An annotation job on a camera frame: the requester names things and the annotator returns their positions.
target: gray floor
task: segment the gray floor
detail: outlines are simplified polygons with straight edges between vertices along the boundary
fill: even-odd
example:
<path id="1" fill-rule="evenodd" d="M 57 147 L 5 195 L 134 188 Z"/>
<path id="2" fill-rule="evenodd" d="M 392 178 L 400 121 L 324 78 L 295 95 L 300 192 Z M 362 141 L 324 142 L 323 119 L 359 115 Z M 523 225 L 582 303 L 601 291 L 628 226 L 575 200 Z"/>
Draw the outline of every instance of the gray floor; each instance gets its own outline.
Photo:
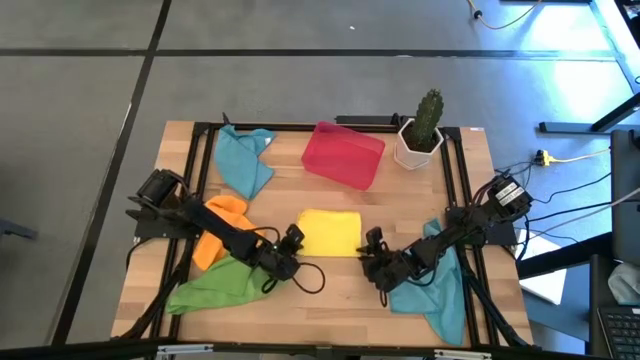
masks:
<path id="1" fill-rule="evenodd" d="M 477 3 L 496 24 L 527 7 Z M 0 48 L 145 48 L 160 5 L 160 0 L 1 0 Z M 160 47 L 609 49 L 586 5 L 541 6 L 513 28 L 490 31 L 469 21 L 463 0 L 176 1 Z M 5 237 L 0 242 L 0 284 L 7 289 L 0 348 L 46 341 L 141 60 L 0 57 L 0 217 L 40 232 L 35 241 Z M 131 207 L 126 196 L 149 174 L 167 120 L 219 121 L 222 111 L 235 122 L 411 113 L 432 87 L 442 89 L 445 98 L 443 125 L 487 129 L 496 166 L 527 160 L 538 149 L 563 158 L 607 147 L 606 137 L 551 136 L 534 129 L 546 120 L 591 122 L 632 95 L 611 60 L 156 58 L 70 340 L 109 336 L 134 227 L 124 214 Z M 609 168 L 607 156 L 536 168 L 530 190 L 547 197 L 595 180 Z M 587 175 L 577 177 L 578 172 Z M 603 182 L 537 206 L 532 216 L 606 201 L 609 194 Z M 555 233 L 584 239 L 609 228 L 609 214 L 601 214 Z M 576 284 L 585 280 L 580 269 L 568 277 Z M 530 311 L 539 305 L 527 298 Z M 576 322 L 580 326 L 584 321 Z M 583 351 L 579 340 L 532 327 L 536 342 L 546 348 Z"/>

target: wooden table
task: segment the wooden table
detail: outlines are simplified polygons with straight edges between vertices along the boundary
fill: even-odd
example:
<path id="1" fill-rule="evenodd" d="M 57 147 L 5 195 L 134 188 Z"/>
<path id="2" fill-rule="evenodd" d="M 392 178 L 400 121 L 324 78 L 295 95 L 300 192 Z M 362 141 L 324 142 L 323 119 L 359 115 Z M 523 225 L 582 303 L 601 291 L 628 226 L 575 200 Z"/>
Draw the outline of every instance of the wooden table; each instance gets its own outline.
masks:
<path id="1" fill-rule="evenodd" d="M 184 171 L 192 128 L 192 122 L 167 123 L 157 168 L 177 173 Z M 462 128 L 461 132 L 471 188 L 475 191 L 493 177 L 489 148 L 483 129 Z M 362 217 L 363 239 L 366 231 L 380 226 L 389 246 L 401 248 L 421 236 L 426 221 L 436 217 L 444 221 L 447 194 L 440 152 L 436 152 L 426 167 L 406 171 L 393 161 L 395 134 L 372 134 L 384 140 L 386 147 L 373 185 L 368 191 L 361 192 L 303 169 L 300 157 L 310 135 L 311 132 L 278 132 L 260 157 L 275 170 L 275 175 L 249 204 L 247 217 L 256 225 L 275 226 L 283 231 L 308 208 L 358 211 Z M 199 144 L 193 179 L 198 177 L 203 143 Z M 449 146 L 450 153 L 454 154 L 452 144 Z M 455 162 L 452 169 L 456 194 L 461 197 Z M 205 199 L 218 194 L 235 193 L 223 183 L 212 162 Z M 112 335 L 128 330 L 156 295 L 167 243 L 166 239 L 151 240 L 133 254 Z M 497 246 L 485 246 L 483 251 L 494 302 L 518 334 L 531 343 L 513 258 Z M 326 273 L 327 283 L 321 293 L 309 295 L 288 283 L 257 302 L 187 313 L 182 317 L 178 339 L 268 344 L 448 346 L 423 316 L 397 315 L 389 308 L 382 308 L 378 291 L 367 282 L 356 258 L 306 257 L 301 260 L 320 265 Z M 199 274 L 192 265 L 191 278 Z M 308 288 L 319 284 L 314 269 L 303 267 L 296 276 Z M 475 310 L 481 342 L 487 343 L 484 313 L 477 299 Z M 161 334 L 168 334 L 168 324 L 169 316 L 165 316 Z"/>

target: red plastic bin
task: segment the red plastic bin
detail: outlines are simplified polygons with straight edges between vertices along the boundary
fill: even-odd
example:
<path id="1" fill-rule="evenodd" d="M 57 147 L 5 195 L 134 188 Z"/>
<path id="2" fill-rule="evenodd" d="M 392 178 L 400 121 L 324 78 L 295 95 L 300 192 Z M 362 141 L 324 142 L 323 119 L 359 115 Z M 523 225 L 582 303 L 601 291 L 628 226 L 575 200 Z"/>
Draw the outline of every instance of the red plastic bin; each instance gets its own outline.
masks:
<path id="1" fill-rule="evenodd" d="M 359 190 L 367 190 L 378 170 L 384 141 L 320 122 L 302 154 L 304 168 Z"/>

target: cactus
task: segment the cactus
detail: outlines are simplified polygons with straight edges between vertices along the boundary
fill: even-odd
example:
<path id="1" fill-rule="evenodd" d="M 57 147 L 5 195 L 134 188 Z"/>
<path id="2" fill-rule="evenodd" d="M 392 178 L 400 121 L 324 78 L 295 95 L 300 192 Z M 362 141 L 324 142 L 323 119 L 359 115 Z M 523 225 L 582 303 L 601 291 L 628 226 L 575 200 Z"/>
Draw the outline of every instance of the cactus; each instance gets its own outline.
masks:
<path id="1" fill-rule="evenodd" d="M 402 134 L 409 149 L 420 152 L 433 150 L 436 145 L 433 134 L 443 108 L 444 102 L 439 90 L 431 89 L 427 96 L 422 98 L 415 121 Z"/>

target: yellow cloth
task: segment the yellow cloth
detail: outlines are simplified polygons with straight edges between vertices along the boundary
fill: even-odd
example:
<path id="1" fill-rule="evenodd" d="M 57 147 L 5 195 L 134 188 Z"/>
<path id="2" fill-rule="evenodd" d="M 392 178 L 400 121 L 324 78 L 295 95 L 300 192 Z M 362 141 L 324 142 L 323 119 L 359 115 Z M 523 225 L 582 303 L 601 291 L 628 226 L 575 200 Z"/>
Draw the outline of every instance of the yellow cloth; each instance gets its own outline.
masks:
<path id="1" fill-rule="evenodd" d="M 300 255 L 358 256 L 360 213 L 308 209 L 298 216 L 298 227 L 304 233 Z"/>
<path id="2" fill-rule="evenodd" d="M 249 230 L 257 227 L 244 217 L 247 203 L 236 197 L 230 195 L 214 196 L 205 203 L 205 206 L 238 229 Z M 205 231 L 193 252 L 192 259 L 200 270 L 205 271 L 226 254 L 227 251 L 222 246 L 222 241 Z"/>

